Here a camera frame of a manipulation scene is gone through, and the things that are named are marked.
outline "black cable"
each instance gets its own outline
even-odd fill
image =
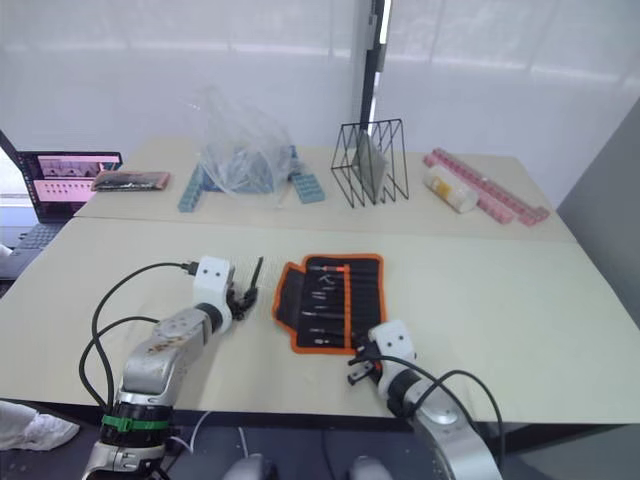
[[[480,387],[487,394],[487,397],[491,402],[491,405],[496,415],[496,419],[498,421],[498,436],[500,438],[500,449],[498,452],[498,468],[502,471],[502,466],[504,465],[504,459],[506,455],[506,440],[505,440],[505,433],[504,433],[504,423],[502,421],[502,414],[500,413],[500,408],[498,408],[498,403],[496,402],[489,388],[482,382],[482,380],[480,380],[474,374],[469,373],[466,370],[451,370],[445,373],[440,378],[438,378],[435,382],[433,382],[433,384],[429,388],[427,388],[422,395],[420,395],[420,398],[418,398],[415,405],[413,405],[413,407],[409,410],[408,416],[410,417],[413,416],[418,411],[418,409],[422,406],[422,404],[427,399],[427,397],[431,395],[436,390],[436,388],[443,387],[444,382],[448,378],[453,377],[454,375],[463,375],[465,377],[471,378],[474,382],[480,385]]]
[[[324,463],[327,465],[329,476],[331,480],[336,480],[336,474],[333,472],[333,465],[331,464],[331,457],[329,457],[329,450],[327,449],[327,439],[325,437],[326,431],[320,431],[320,447],[322,448],[322,456],[324,457]]]
[[[117,320],[117,321],[111,323],[110,325],[104,327],[102,330],[100,330],[98,332],[97,337],[100,338],[100,337],[102,337],[102,335],[107,333],[112,328],[115,328],[118,325],[122,325],[123,323],[126,323],[126,322],[132,322],[134,320],[140,320],[140,321],[143,321],[143,322],[158,323],[158,320],[155,320],[155,319],[149,318],[149,317],[141,317],[141,316],[126,317],[126,318],[122,318],[120,320]],[[93,388],[93,385],[91,385],[91,382],[87,378],[87,372],[86,372],[87,357],[89,356],[89,352],[91,351],[91,348],[94,345],[95,345],[95,341],[92,339],[89,342],[89,344],[85,347],[84,351],[82,352],[82,355],[80,356],[80,363],[78,365],[78,373],[80,375],[80,381],[82,382],[82,385],[84,386],[84,388],[87,389],[87,391],[93,397],[93,399],[106,412],[107,411],[106,402],[102,399],[102,397],[96,391],[96,389]]]
[[[171,478],[169,477],[169,475],[167,474],[167,472],[165,472],[162,468],[160,467],[156,467],[156,473],[158,475],[160,475],[160,478],[162,480],[171,480]]]
[[[413,363],[408,362],[407,360],[403,360],[402,358],[394,357],[392,355],[366,355],[363,357],[353,358],[349,360],[349,365],[355,365],[356,363],[363,363],[363,362],[379,362],[382,360],[388,360],[390,362],[399,363],[400,365],[404,365],[405,367],[415,372],[418,372],[422,376],[427,377],[432,382],[438,381],[438,379],[434,375],[430,374],[423,368],[420,368],[417,365],[414,365]],[[478,426],[476,425],[476,422],[473,421],[473,418],[471,418],[469,411],[465,408],[465,406],[462,404],[460,399],[444,385],[442,385],[441,388],[453,399],[455,404],[462,411],[462,414],[464,415],[464,417],[467,419],[467,422],[469,422],[469,425],[471,425],[471,428],[473,428],[473,430],[476,433],[478,433]]]
[[[102,366],[104,367],[105,375],[107,376],[107,401],[106,402],[103,401],[103,403],[106,403],[106,408],[105,408],[106,413],[111,413],[111,409],[113,408],[113,397],[114,397],[115,388],[113,383],[113,371],[111,370],[111,364],[109,363],[107,354],[104,351],[104,348],[102,347],[102,343],[100,342],[100,337],[98,336],[98,318],[100,317],[100,312],[102,311],[102,308],[104,307],[105,303],[107,303],[107,300],[109,300],[111,295],[113,295],[122,285],[127,283],[133,277],[143,272],[146,272],[147,270],[151,270],[152,268],[158,268],[158,267],[178,267],[190,272],[191,271],[190,269],[192,268],[193,265],[194,263],[187,264],[187,263],[175,263],[175,262],[162,262],[162,263],[154,263],[152,265],[147,265],[146,267],[142,267],[136,270],[135,272],[130,273],[129,275],[124,277],[122,280],[120,280],[118,283],[116,283],[113,287],[111,287],[111,289],[106,293],[106,295],[102,297],[102,300],[100,300],[100,303],[98,303],[98,306],[96,307],[96,310],[93,313],[93,318],[91,319],[91,338],[95,343],[98,356],[100,357],[100,361],[102,362]]]
[[[500,413],[500,409],[498,408],[498,403],[496,402],[495,398],[491,394],[491,391],[489,390],[489,388],[478,377],[476,377],[475,375],[473,375],[473,374],[471,374],[471,373],[469,373],[469,372],[467,372],[465,370],[452,370],[450,372],[445,373],[440,378],[436,378],[434,375],[430,374],[429,372],[427,372],[423,368],[420,368],[417,365],[415,365],[415,364],[413,364],[413,363],[411,363],[411,362],[409,362],[407,360],[404,360],[404,359],[398,358],[398,357],[394,357],[394,356],[391,356],[391,355],[375,355],[375,356],[371,355],[371,356],[358,357],[358,358],[354,358],[354,359],[349,360],[349,365],[355,365],[356,363],[362,363],[362,362],[366,362],[366,361],[379,362],[379,361],[382,361],[382,360],[387,360],[387,361],[390,361],[390,362],[399,363],[400,365],[404,365],[405,367],[422,374],[423,376],[427,377],[429,380],[431,380],[433,382],[433,385],[431,385],[420,396],[420,398],[417,400],[417,402],[416,402],[417,408],[414,405],[414,408],[412,408],[409,412],[407,412],[409,414],[408,416],[412,416],[413,414],[415,414],[415,412],[420,407],[422,402],[424,402],[426,397],[428,395],[430,395],[431,392],[433,392],[436,388],[440,387],[442,390],[445,391],[445,393],[447,393],[453,399],[453,401],[456,403],[458,408],[462,411],[463,415],[467,419],[467,422],[469,423],[469,425],[471,425],[471,428],[473,428],[476,431],[476,433],[478,433],[478,428],[477,428],[475,422],[473,421],[473,419],[471,418],[471,415],[469,414],[469,411],[465,408],[465,406],[462,404],[460,399],[451,390],[449,390],[444,385],[443,382],[445,380],[447,380],[449,377],[453,376],[453,375],[465,375],[465,376],[473,379],[475,382],[477,382],[478,385],[480,385],[480,387],[482,387],[482,389],[487,394],[487,397],[489,398],[489,401],[491,402],[491,405],[493,406],[493,409],[494,409],[495,414],[496,414],[496,419],[498,421],[498,435],[500,436],[500,451],[499,451],[499,454],[498,454],[498,468],[502,469],[502,464],[504,462],[505,452],[506,452],[506,440],[505,440],[505,433],[504,433],[504,424],[502,422],[502,414]]]

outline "white cable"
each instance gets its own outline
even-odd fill
[[[191,446],[191,452],[194,452],[194,447],[195,447],[195,441],[196,441],[196,435],[198,433],[198,429],[200,429],[200,425],[202,425],[202,422],[204,422],[204,419],[207,418],[209,416],[211,412],[205,412],[201,417],[200,420],[198,420],[198,423],[196,423],[196,427],[193,429],[193,433],[191,434],[191,441],[189,442],[189,445]]]
[[[242,443],[242,451],[244,452],[244,458],[249,457],[249,448],[247,447],[247,439],[244,437],[244,430],[242,427],[238,427],[238,433],[240,434],[240,443]]]
[[[184,448],[186,448],[191,455],[193,455],[193,449],[189,446],[187,442],[182,440],[180,437],[169,437],[169,440],[173,440],[174,442],[178,442]]]

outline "white wall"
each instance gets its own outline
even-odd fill
[[[19,149],[116,149],[188,133],[215,84],[333,145],[354,118],[359,0],[0,0],[0,128]]]
[[[639,95],[637,0],[396,0],[376,118],[517,156],[558,205]]]

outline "laptop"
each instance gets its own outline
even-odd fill
[[[24,177],[38,224],[13,252],[0,258],[0,280],[15,280],[94,195],[93,180],[103,170],[117,170],[117,152],[18,152],[0,130],[0,148]]]

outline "green tape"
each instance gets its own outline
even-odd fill
[[[164,430],[169,428],[167,420],[134,420],[127,417],[112,417],[110,415],[102,416],[102,424],[115,427],[121,433],[133,432],[138,430]]]

